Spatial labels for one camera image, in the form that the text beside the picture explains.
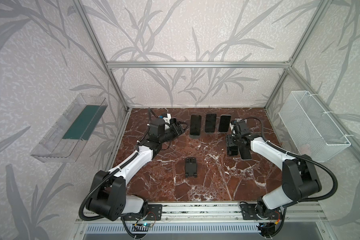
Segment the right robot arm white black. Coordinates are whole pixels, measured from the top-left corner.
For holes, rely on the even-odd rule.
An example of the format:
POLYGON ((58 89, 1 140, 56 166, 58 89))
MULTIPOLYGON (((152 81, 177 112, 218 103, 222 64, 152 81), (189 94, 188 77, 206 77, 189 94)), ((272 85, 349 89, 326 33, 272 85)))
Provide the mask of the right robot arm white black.
POLYGON ((229 156, 239 155, 242 160, 251 160, 251 152, 254 152, 269 160, 282 171, 281 186, 258 199, 256 211, 259 215, 265 215, 279 207, 294 205, 322 190, 313 163, 292 157, 273 147, 263 137, 251 133, 244 120, 231 121, 230 128, 232 133, 226 136, 229 156))

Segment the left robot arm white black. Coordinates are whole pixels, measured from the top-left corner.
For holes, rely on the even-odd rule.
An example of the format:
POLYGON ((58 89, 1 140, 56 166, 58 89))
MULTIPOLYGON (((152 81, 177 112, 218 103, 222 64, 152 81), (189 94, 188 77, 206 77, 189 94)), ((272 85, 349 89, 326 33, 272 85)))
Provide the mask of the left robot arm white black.
POLYGON ((148 202, 141 197, 127 195, 127 185, 163 149, 164 143, 170 143, 184 134, 188 124, 163 115, 150 120, 147 126, 146 133, 137 141, 131 155, 116 167, 95 174, 90 192, 79 207, 81 220, 105 218, 115 221, 148 215, 148 202))

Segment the white-edged phone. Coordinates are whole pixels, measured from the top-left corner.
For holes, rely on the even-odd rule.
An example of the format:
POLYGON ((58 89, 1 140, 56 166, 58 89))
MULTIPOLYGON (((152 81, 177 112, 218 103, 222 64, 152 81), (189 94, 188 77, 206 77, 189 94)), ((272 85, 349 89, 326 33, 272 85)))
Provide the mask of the white-edged phone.
POLYGON ((239 153, 242 160, 251 160, 251 144, 247 141, 242 141, 238 144, 239 153))

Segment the white folding phone stand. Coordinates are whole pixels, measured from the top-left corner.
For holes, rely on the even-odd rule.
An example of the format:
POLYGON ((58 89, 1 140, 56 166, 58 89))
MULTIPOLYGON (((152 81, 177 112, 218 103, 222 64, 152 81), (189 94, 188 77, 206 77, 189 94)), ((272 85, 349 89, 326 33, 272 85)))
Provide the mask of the white folding phone stand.
POLYGON ((231 123, 230 123, 230 126, 231 126, 231 132, 232 132, 232 135, 236 135, 236 126, 237 126, 237 121, 236 120, 232 120, 231 123))

